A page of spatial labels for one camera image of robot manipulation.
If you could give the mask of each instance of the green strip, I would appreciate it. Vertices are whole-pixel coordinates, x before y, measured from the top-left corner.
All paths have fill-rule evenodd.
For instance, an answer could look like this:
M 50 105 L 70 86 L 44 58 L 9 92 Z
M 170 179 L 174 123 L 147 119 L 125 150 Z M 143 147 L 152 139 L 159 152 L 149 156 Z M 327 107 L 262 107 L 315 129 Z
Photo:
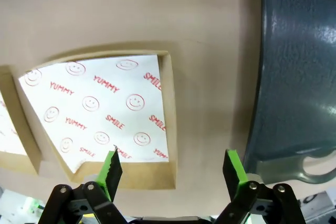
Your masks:
M 232 165 L 234 169 L 236 170 L 238 179 L 239 179 L 239 185 L 242 185 L 246 182 L 248 182 L 247 175 L 244 171 L 243 165 L 240 162 L 239 156 L 237 154 L 236 150 L 228 150 L 227 154 L 229 155 L 229 158 L 232 162 Z
M 97 184 L 104 189 L 105 194 L 107 195 L 109 200 L 111 200 L 111 198 L 107 190 L 107 186 L 106 186 L 106 177 L 107 177 L 107 173 L 109 172 L 111 162 L 112 162 L 112 156 L 114 155 L 114 153 L 115 151 L 110 151 L 109 154 L 107 154 L 103 167 L 101 168 L 98 174 L 98 177 L 96 179 Z

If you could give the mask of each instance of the bolt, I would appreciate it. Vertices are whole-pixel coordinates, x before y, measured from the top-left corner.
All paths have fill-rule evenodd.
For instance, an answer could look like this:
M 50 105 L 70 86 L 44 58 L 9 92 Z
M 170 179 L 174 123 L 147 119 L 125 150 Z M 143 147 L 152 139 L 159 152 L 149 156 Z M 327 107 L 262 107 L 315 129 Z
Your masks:
M 251 182 L 251 183 L 250 183 L 250 188 L 251 188 L 252 190 L 257 189 L 257 185 L 256 185 L 256 183 Z
M 281 192 L 281 193 L 284 193 L 285 192 L 285 188 L 283 186 L 279 186 L 278 187 L 278 191 Z

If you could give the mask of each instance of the cardboard box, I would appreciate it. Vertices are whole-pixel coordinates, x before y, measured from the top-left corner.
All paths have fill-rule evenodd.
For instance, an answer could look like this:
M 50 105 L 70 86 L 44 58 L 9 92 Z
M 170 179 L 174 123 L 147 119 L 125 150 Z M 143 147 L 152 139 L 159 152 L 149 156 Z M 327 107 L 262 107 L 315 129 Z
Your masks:
M 41 153 L 35 142 L 30 127 L 23 112 L 14 79 L 9 67 L 0 67 L 0 92 L 4 100 L 2 107 L 8 111 L 14 129 L 10 129 L 17 135 L 27 155 L 0 152 L 0 167 L 15 172 L 38 174 L 41 162 Z
M 169 162 L 122 163 L 123 175 L 119 188 L 174 189 L 177 170 L 176 111 L 171 56 L 168 52 L 148 50 L 100 51 L 89 54 L 62 57 L 61 59 L 50 61 L 44 65 L 36 66 L 36 68 L 67 61 L 136 55 L 158 56 Z M 39 127 L 41 131 L 44 131 L 41 124 L 39 124 Z M 85 162 L 80 166 L 76 173 L 72 173 L 63 158 L 59 155 L 46 132 L 45 135 L 47 136 L 48 143 L 53 149 L 53 153 L 57 156 L 58 162 L 61 164 L 61 167 L 67 174 L 70 181 L 81 183 L 85 177 L 99 173 L 103 164 L 102 162 Z

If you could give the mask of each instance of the smiley face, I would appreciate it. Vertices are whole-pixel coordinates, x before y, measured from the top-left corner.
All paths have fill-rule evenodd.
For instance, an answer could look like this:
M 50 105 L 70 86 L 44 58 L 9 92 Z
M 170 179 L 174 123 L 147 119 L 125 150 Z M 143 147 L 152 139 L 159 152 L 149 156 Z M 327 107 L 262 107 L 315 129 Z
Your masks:
M 72 76 L 81 76 L 86 71 L 86 68 L 84 65 L 82 65 L 81 63 L 75 62 L 75 61 L 68 62 L 65 68 L 67 72 L 71 74 Z
M 36 86 L 42 79 L 42 73 L 38 69 L 34 69 L 25 74 L 25 82 L 29 86 Z
M 136 68 L 139 64 L 134 60 L 121 60 L 119 61 L 116 66 L 122 70 L 131 70 Z
M 145 107 L 145 100 L 141 95 L 132 94 L 126 99 L 126 106 L 133 111 L 141 110 Z
M 99 109 L 99 102 L 94 97 L 84 97 L 82 101 L 83 108 L 93 112 Z
M 71 147 L 72 147 L 72 139 L 71 138 L 67 137 L 67 138 L 62 139 L 61 144 L 60 144 L 61 152 L 67 153 L 67 152 L 70 151 Z
M 110 141 L 110 137 L 108 134 L 102 131 L 98 131 L 94 134 L 94 139 L 98 144 L 108 144 Z
M 133 139 L 135 143 L 140 146 L 148 145 L 151 142 L 149 135 L 143 132 L 138 132 L 136 135 L 134 135 Z
M 58 108 L 56 108 L 56 107 L 50 107 L 44 113 L 44 121 L 46 121 L 47 123 L 51 123 L 54 120 L 56 120 L 58 114 L 59 114 Z

